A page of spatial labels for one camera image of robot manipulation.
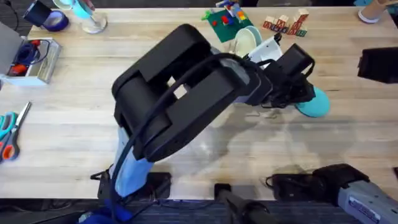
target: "wooden block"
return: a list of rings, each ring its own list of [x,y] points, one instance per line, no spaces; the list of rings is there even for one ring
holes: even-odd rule
[[[274,22],[272,23],[271,30],[273,30],[275,32],[279,32],[280,27],[276,25],[277,23],[278,23],[278,19],[275,19]]]
[[[288,18],[287,16],[281,15],[281,16],[279,17],[279,19],[278,19],[276,25],[277,25],[279,28],[282,29],[283,27],[285,27],[285,25],[286,25],[286,23],[287,23],[288,20],[289,20],[289,18]]]
[[[295,17],[299,22],[304,22],[304,20],[308,17],[309,12],[306,9],[298,9]]]
[[[280,32],[286,34],[288,30],[289,30],[289,25],[281,28]]]
[[[287,35],[296,35],[297,30],[295,29],[290,29],[289,31],[287,31]]]
[[[296,36],[304,37],[305,34],[307,34],[307,31],[308,31],[307,28],[306,28],[305,26],[302,26],[302,27],[297,31]]]
[[[262,27],[265,29],[271,29],[271,25],[274,22],[274,20],[275,19],[272,16],[267,16]]]
[[[302,22],[300,22],[296,17],[294,17],[291,29],[299,30],[302,24],[303,24]]]

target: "box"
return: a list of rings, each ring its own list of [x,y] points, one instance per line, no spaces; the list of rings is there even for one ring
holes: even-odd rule
[[[53,40],[53,38],[43,37],[37,39],[48,41],[41,41],[39,46],[41,57],[45,55],[47,46],[50,44],[47,56],[43,59],[43,61],[29,65],[29,68],[24,76],[10,76],[10,68],[16,57],[19,47],[29,40],[24,37],[19,37],[17,32],[0,22],[0,49],[2,49],[0,51],[0,79],[3,82],[20,86],[46,85],[50,82],[62,47],[55,40]]]

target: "teal-handled scissors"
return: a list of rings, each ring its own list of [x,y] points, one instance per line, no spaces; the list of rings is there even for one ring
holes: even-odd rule
[[[18,115],[15,125],[0,141],[0,153],[2,159],[15,159],[19,155],[19,147],[17,145],[19,128],[21,127],[21,124],[31,105],[31,102],[28,102],[25,105],[24,109]]]
[[[5,116],[0,116],[0,141],[15,126],[17,115],[14,112],[7,112]]]

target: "sticker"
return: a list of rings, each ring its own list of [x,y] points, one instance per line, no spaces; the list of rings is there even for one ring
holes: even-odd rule
[[[359,200],[356,200],[354,197],[349,197],[348,199],[349,205],[351,205],[353,208],[357,209],[360,211],[362,214],[366,215],[370,220],[372,220],[374,223],[379,223],[380,222],[380,215],[368,208],[366,205],[364,205],[362,202]]]

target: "cord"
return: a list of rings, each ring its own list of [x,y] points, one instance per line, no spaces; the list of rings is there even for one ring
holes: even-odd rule
[[[202,60],[201,62],[199,62],[198,64],[194,65],[192,68],[190,68],[187,72],[185,72],[181,78],[179,78],[160,98],[159,100],[156,102],[156,104],[154,105],[154,107],[147,113],[146,117],[143,119],[143,122],[138,126],[138,128],[136,129],[136,131],[134,132],[134,134],[131,136],[131,138],[129,138],[127,144],[125,145],[124,149],[122,150],[122,153],[115,165],[114,171],[112,173],[112,178],[111,178],[111,186],[110,186],[110,195],[109,195],[109,199],[111,201],[111,213],[112,213],[112,219],[113,222],[115,223],[120,223],[120,221],[117,219],[117,217],[115,216],[116,211],[115,211],[115,206],[114,206],[114,202],[115,202],[115,196],[116,196],[116,190],[115,190],[115,186],[116,186],[116,179],[118,177],[119,171],[121,169],[121,166],[124,162],[124,160],[126,159],[130,148],[134,145],[137,137],[141,134],[141,132],[146,128],[146,126],[158,115],[158,113],[162,110],[162,108],[164,107],[164,104],[167,102],[168,98],[170,98],[173,94],[174,91],[182,84],[186,83],[187,80],[200,68],[202,68],[203,66],[207,65],[210,62],[213,62],[215,60],[221,60],[221,59],[226,59],[226,58],[230,58],[233,59],[235,61],[237,61],[239,64],[241,64],[244,68],[252,68],[254,69],[257,74],[262,74],[262,69],[255,64],[254,62],[250,61],[250,60],[243,60],[241,57],[237,56],[237,55],[233,55],[233,54],[228,54],[228,53],[220,53],[220,54],[216,54],[216,55],[212,55],[211,57],[208,57],[204,60]]]
[[[40,40],[40,41],[44,41],[47,43],[47,50],[45,51],[45,55],[42,58],[40,58],[40,51],[38,50],[38,47],[32,44],[31,41],[29,41],[29,43],[23,44],[18,49],[18,53],[14,59],[14,65],[16,64],[34,65],[36,63],[43,61],[49,54],[51,43],[48,40]]]
[[[10,0],[1,0],[1,2],[2,2],[3,4],[5,4],[6,6],[8,6],[8,7],[12,10],[12,12],[14,13],[15,18],[16,18],[16,22],[17,22],[17,24],[15,25],[15,28],[14,28],[14,30],[16,31],[16,30],[18,29],[18,27],[19,27],[18,13],[17,13],[17,12],[15,11],[15,9],[12,7],[12,4],[11,4]]]

